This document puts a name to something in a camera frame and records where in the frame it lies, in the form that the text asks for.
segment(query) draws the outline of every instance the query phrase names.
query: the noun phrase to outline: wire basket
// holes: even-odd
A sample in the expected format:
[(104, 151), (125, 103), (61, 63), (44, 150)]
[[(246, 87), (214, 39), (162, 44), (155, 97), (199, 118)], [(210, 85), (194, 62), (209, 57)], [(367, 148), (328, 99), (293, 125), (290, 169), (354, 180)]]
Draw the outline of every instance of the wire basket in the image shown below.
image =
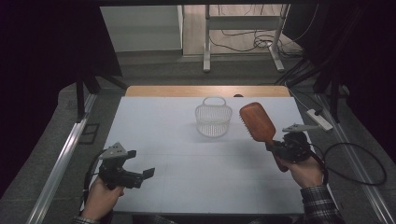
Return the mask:
[[(220, 105), (210, 105), (205, 101), (218, 98), (223, 101)], [(201, 105), (195, 109), (198, 132), (207, 137), (220, 137), (227, 133), (233, 110), (227, 106), (221, 96), (206, 97)]]

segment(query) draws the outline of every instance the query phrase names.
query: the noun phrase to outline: cable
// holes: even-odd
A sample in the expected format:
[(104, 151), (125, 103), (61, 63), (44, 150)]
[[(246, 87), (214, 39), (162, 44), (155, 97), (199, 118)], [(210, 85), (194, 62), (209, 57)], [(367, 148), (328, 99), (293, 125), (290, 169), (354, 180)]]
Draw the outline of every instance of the cable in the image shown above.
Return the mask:
[(274, 16), (275, 16), (275, 12), (274, 12), (274, 5), (273, 5), (273, 4), (271, 4), (271, 9), (272, 9), (272, 11), (273, 11), (273, 14), (274, 14)]
[(251, 48), (251, 49), (233, 49), (233, 48), (228, 47), (228, 46), (225, 46), (225, 45), (216, 44), (215, 42), (213, 42), (213, 40), (212, 40), (212, 38), (211, 38), (210, 36), (209, 36), (209, 40), (210, 40), (210, 42), (211, 42), (214, 46), (223, 47), (223, 48), (235, 50), (235, 51), (238, 51), (238, 52), (248, 52), (248, 51), (252, 51), (252, 50), (254, 50), (254, 49), (256, 49), (256, 48), (262, 48), (262, 47), (259, 46), (258, 44), (254, 44), (254, 45), (253, 45), (253, 48)]
[(84, 199), (84, 203), (87, 202), (88, 200), (88, 195), (90, 194), (90, 184), (91, 184), (91, 179), (94, 175), (92, 175), (92, 168), (95, 165), (95, 163), (97, 162), (98, 158), (100, 155), (102, 155), (102, 153), (104, 152), (104, 150), (101, 150), (98, 154), (96, 154), (90, 164), (90, 167), (87, 170), (87, 173), (85, 173), (85, 178), (84, 178), (84, 189), (83, 189), (83, 199)]
[(357, 144), (354, 144), (354, 143), (347, 143), (347, 142), (336, 143), (336, 144), (328, 147), (327, 150), (323, 153), (323, 151), (320, 149), (320, 147), (315, 146), (313, 144), (309, 144), (309, 145), (315, 147), (316, 149), (318, 149), (320, 151), (320, 153), (322, 154), (322, 160), (323, 160), (324, 164), (326, 164), (326, 157), (328, 156), (328, 154), (332, 150), (334, 150), (336, 147), (341, 146), (341, 145), (350, 145), (350, 146), (353, 146), (353, 147), (357, 147), (357, 148), (361, 149), (362, 151), (366, 152), (367, 154), (369, 154), (376, 161), (376, 163), (380, 166), (382, 174), (383, 174), (383, 178), (380, 181), (378, 181), (376, 183), (368, 183), (368, 182), (360, 181), (360, 180), (354, 179), (352, 177), (346, 176), (346, 175), (342, 174), (341, 172), (338, 172), (338, 171), (334, 170), (332, 167), (329, 167), (327, 164), (326, 164), (326, 168), (329, 171), (332, 171), (336, 175), (339, 175), (339, 176), (343, 177), (346, 180), (353, 181), (355, 183), (362, 184), (362, 185), (381, 186), (381, 185), (385, 184), (387, 182), (387, 180), (388, 180), (388, 174), (387, 174), (387, 171), (385, 170), (384, 165), (381, 163), (381, 161), (373, 153), (371, 153), (370, 151), (368, 151), (364, 147), (361, 147), (361, 146), (359, 146)]
[(268, 43), (267, 42), (271, 42), (271, 43), (273, 42), (272, 40), (261, 39), (260, 37), (262, 37), (262, 36), (274, 38), (273, 35), (257, 35), (257, 31), (256, 31), (254, 33), (254, 40), (253, 40), (253, 46), (254, 47), (267, 48), (268, 47)]
[(321, 106), (316, 100), (314, 100), (311, 96), (309, 96), (309, 95), (306, 94), (305, 92), (299, 91), (299, 90), (297, 90), (296, 88), (292, 88), (292, 89), (289, 89), (289, 90), (290, 90), (290, 93), (294, 96), (294, 98), (295, 98), (303, 107), (305, 107), (307, 110), (309, 110), (309, 108), (308, 108), (307, 106), (305, 106), (305, 105), (298, 99), (298, 97), (294, 94), (294, 92), (292, 92), (292, 90), (295, 90), (295, 91), (297, 91), (297, 92), (299, 92), (299, 93), (305, 95), (305, 96), (308, 97), (312, 102), (314, 102), (314, 103), (319, 107), (318, 110), (315, 110), (315, 115), (316, 115), (316, 116), (319, 115), (319, 114), (321, 113), (321, 111), (323, 110), (323, 106)]
[(268, 31), (267, 31), (267, 30), (255, 30), (255, 31), (248, 31), (248, 32), (243, 32), (243, 33), (238, 33), (238, 34), (232, 34), (232, 35), (230, 35), (230, 34), (225, 34), (223, 30), (221, 30), (221, 32), (222, 32), (224, 35), (235, 36), (235, 35), (255, 34), (255, 33), (257, 33), (257, 32), (268, 32)]
[(299, 62), (297, 62), (297, 64), (295, 64), (289, 71), (287, 71), (282, 77), (280, 77), (275, 83), (274, 85), (286, 85), (286, 79), (288, 77), (294, 76), (296, 74), (294, 74), (294, 72), (299, 69), (305, 62), (307, 61), (307, 58), (303, 57)]
[(313, 23), (314, 20), (315, 20), (315, 17), (317, 16), (318, 8), (319, 8), (319, 4), (317, 4), (317, 7), (315, 8), (314, 16), (312, 17), (311, 22), (309, 23), (308, 27), (305, 29), (305, 31), (303, 32), (303, 34), (300, 35), (299, 37), (293, 39), (293, 40), (290, 41), (289, 43), (295, 42), (296, 40), (298, 40), (298, 39), (300, 39), (301, 37), (303, 37), (303, 36), (306, 34), (306, 32), (308, 32), (308, 30), (309, 30), (309, 29), (311, 28), (311, 26), (312, 26), (312, 23)]
[(277, 46), (277, 49), (278, 49), (279, 54), (283, 58), (301, 58), (301, 57), (304, 57), (304, 51), (302, 49), (291, 50), (289, 52), (286, 52), (283, 49), (283, 46), (285, 46), (285, 45), (282, 43), (282, 41), (279, 40), (279, 42), (280, 42), (280, 46)]
[(253, 5), (250, 5), (250, 9), (247, 11), (247, 13), (245, 13), (245, 16), (251, 11), (252, 7), (253, 7)]
[(283, 5), (282, 5), (282, 8), (280, 9), (280, 11), (279, 11), (279, 17), (282, 15), (282, 11), (283, 11)]
[[(352, 16), (351, 14), (346, 14), (345, 17), (343, 18), (343, 20), (344, 21), (348, 21), (351, 16)], [(336, 41), (338, 39), (337, 36), (340, 35), (341, 32), (344, 31), (346, 26), (347, 26), (347, 22), (342, 22), (341, 25), (339, 25), (336, 29), (334, 29), (322, 41), (322, 43), (320, 43), (320, 45), (318, 45), (315, 49), (311, 50), (310, 55), (314, 55), (314, 56), (317, 56), (317, 57), (318, 57), (318, 55), (328, 55), (329, 51), (332, 50), (332, 47), (334, 45), (334, 41)], [(290, 41), (289, 43), (285, 44), (285, 46), (290, 44), (290, 43), (293, 43), (295, 40)]]

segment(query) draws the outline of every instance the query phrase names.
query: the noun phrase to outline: white table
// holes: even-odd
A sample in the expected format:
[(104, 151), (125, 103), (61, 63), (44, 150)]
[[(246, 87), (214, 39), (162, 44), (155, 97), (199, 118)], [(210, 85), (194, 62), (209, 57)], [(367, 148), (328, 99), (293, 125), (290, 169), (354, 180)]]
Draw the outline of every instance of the white table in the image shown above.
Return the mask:
[(120, 142), (136, 150), (124, 169), (155, 167), (140, 189), (126, 189), (116, 212), (137, 214), (281, 214), (304, 212), (300, 187), (281, 173), (264, 143), (255, 142), (239, 109), (259, 102), (280, 130), (303, 123), (291, 97), (225, 98), (233, 109), (229, 131), (208, 138), (196, 129), (195, 107), (204, 97), (123, 97), (105, 148)]

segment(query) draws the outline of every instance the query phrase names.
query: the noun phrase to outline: orange hairbrush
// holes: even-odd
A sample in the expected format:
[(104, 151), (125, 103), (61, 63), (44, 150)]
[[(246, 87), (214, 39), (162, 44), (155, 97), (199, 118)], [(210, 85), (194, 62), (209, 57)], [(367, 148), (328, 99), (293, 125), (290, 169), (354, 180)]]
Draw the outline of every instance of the orange hairbrush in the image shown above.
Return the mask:
[[(253, 139), (256, 142), (264, 142), (267, 145), (267, 150), (279, 143), (273, 140), (276, 128), (260, 103), (254, 102), (243, 106), (239, 110), (239, 115)], [(274, 151), (272, 153), (279, 170), (287, 172), (289, 168), (281, 164)]]

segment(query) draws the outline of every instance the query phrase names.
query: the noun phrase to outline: hand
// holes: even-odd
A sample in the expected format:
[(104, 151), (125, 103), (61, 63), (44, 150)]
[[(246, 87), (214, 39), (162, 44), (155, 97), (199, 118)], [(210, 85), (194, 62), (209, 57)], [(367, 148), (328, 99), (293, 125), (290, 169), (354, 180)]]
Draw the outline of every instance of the hand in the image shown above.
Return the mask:
[(322, 171), (314, 158), (309, 157), (305, 161), (296, 163), (280, 159), (280, 162), (289, 168), (291, 176), (301, 188), (306, 189), (322, 184)]
[(81, 216), (99, 221), (116, 205), (123, 195), (124, 187), (116, 186), (113, 190), (107, 188), (105, 182), (98, 176), (90, 187), (90, 194)]

